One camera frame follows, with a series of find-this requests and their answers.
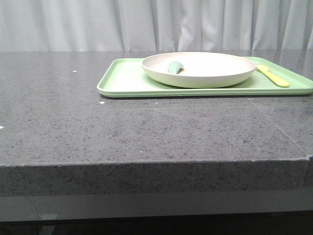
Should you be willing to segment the cream round plate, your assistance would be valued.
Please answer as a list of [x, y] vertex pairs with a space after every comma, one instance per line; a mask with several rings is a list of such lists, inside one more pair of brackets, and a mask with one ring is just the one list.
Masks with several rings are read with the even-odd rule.
[[[184, 69], [168, 72], [168, 65], [178, 61]], [[183, 88], [221, 88], [247, 80], [256, 64], [244, 57], [212, 52], [172, 52], [149, 56], [142, 68], [153, 80]]]

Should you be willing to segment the yellow plastic fork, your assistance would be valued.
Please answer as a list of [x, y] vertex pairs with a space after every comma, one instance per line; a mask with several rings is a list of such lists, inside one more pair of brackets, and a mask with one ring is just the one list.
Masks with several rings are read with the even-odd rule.
[[269, 67], [265, 65], [256, 65], [256, 68], [265, 75], [269, 80], [271, 80], [274, 84], [279, 87], [287, 88], [290, 86], [289, 82], [284, 80], [283, 78], [271, 73], [269, 71]]

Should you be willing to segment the green plastic utensil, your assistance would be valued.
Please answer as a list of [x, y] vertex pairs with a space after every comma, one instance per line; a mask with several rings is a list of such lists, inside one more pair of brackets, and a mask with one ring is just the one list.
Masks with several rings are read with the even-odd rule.
[[184, 66], [182, 63], [178, 61], [171, 62], [168, 65], [168, 72], [171, 74], [178, 74], [184, 69]]

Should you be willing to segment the light green plastic tray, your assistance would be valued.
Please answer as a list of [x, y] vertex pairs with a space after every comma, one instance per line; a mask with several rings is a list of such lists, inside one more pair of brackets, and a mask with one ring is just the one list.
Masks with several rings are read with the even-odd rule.
[[187, 96], [264, 96], [307, 95], [313, 92], [313, 82], [299, 74], [260, 57], [251, 61], [266, 65], [269, 71], [287, 80], [288, 88], [271, 82], [265, 75], [255, 71], [246, 81], [234, 86], [213, 89], [188, 89], [168, 86], [154, 81], [141, 67], [140, 58], [117, 59], [99, 81], [100, 94], [111, 98], [187, 97]]

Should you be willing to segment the grey pleated curtain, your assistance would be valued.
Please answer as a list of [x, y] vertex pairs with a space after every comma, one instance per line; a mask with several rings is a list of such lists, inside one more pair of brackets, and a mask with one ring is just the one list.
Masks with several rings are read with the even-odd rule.
[[311, 49], [310, 0], [3, 0], [0, 49]]

